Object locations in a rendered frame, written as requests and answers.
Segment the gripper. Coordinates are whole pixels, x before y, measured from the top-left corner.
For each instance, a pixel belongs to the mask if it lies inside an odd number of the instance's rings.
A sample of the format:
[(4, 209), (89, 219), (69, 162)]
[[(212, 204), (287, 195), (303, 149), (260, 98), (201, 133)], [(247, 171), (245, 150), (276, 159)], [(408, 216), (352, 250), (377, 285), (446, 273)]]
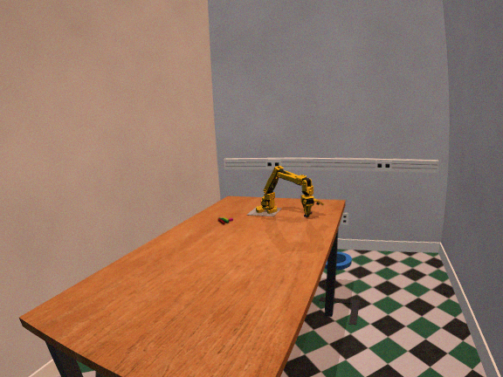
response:
[[(305, 212), (305, 215), (307, 215), (307, 217), (310, 216), (310, 213), (311, 213), (311, 208), (312, 206), (314, 205), (314, 201), (316, 201), (317, 205), (319, 205), (321, 203), (321, 205), (324, 203), (314, 199), (313, 196), (311, 195), (301, 195), (302, 199), (301, 199), (301, 202), (302, 202), (302, 205), (303, 205), (303, 209), (304, 209), (304, 212)], [(306, 207), (305, 207), (306, 206)]]

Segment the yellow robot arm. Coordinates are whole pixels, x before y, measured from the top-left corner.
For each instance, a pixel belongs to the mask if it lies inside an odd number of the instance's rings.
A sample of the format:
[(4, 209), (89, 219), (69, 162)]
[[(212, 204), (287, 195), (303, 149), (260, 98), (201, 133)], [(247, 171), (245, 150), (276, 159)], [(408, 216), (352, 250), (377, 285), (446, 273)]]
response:
[[(295, 176), (295, 177), (294, 177)], [(281, 166), (277, 166), (272, 171), (265, 188), (264, 196), (262, 197), (261, 206), (256, 207), (258, 213), (263, 212), (267, 209), (267, 213), (277, 212), (277, 206), (274, 207), (275, 189), (279, 178), (294, 182), (295, 184), (302, 185), (302, 193), (304, 195), (312, 195), (314, 193), (314, 186), (312, 185), (312, 180), (304, 175), (297, 176), (293, 173), (284, 171)], [(304, 180), (304, 181), (303, 181)]]

